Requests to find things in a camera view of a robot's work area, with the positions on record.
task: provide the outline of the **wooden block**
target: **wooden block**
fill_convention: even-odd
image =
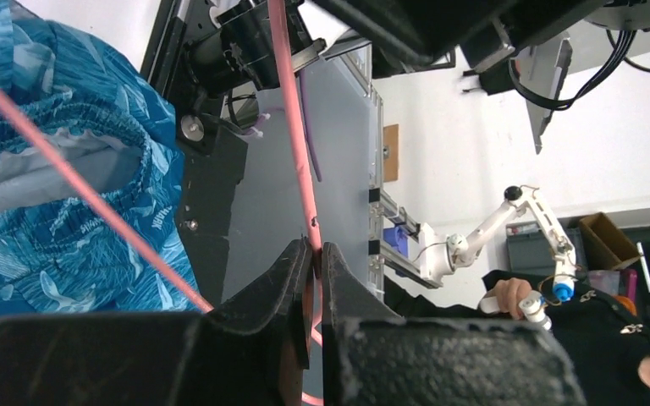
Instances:
[[[385,182],[393,182],[399,176],[399,125],[385,127],[383,136],[383,177]]]

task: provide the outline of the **black cap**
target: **black cap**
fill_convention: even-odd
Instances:
[[[522,188],[519,186],[510,186],[504,190],[504,198],[509,201],[515,201],[522,197]]]

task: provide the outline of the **white stick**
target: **white stick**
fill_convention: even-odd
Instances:
[[[649,266],[647,266],[647,258],[644,256],[644,249],[642,248],[642,243],[636,243],[636,249],[639,251],[639,255],[642,256],[642,271],[644,271],[644,280],[647,281],[647,289],[650,293],[650,275],[649,275]]]

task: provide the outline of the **orange object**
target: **orange object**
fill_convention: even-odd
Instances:
[[[631,301],[631,299],[627,298],[626,296],[614,296],[615,299],[619,301],[632,315],[636,315],[636,306],[634,305],[634,302]]]

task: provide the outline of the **white wall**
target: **white wall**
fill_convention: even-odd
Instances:
[[[650,53],[636,61],[650,66]],[[512,184],[540,186],[558,217],[650,208],[650,74],[622,65],[568,112],[555,113],[537,156],[525,102],[514,92],[462,94],[471,82],[460,79],[461,65],[376,83],[385,124],[400,126],[399,181],[386,189],[416,219],[440,233],[469,233]],[[571,75],[563,95],[574,95],[595,70]],[[504,230],[443,289],[403,286],[439,305],[475,305],[479,278],[506,268],[503,242]]]

